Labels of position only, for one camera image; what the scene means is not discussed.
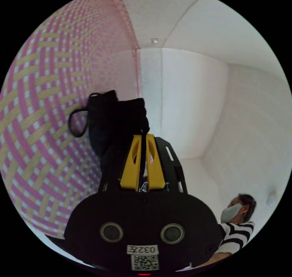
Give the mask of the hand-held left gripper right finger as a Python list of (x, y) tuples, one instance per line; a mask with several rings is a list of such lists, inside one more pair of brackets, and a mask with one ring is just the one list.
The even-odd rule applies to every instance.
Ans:
[(163, 189), (165, 180), (153, 134), (146, 135), (146, 159), (148, 189)]

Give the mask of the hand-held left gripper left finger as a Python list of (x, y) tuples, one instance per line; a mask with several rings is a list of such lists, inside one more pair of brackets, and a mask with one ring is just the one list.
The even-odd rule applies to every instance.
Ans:
[(121, 188), (138, 188), (142, 136), (134, 135), (120, 180)]

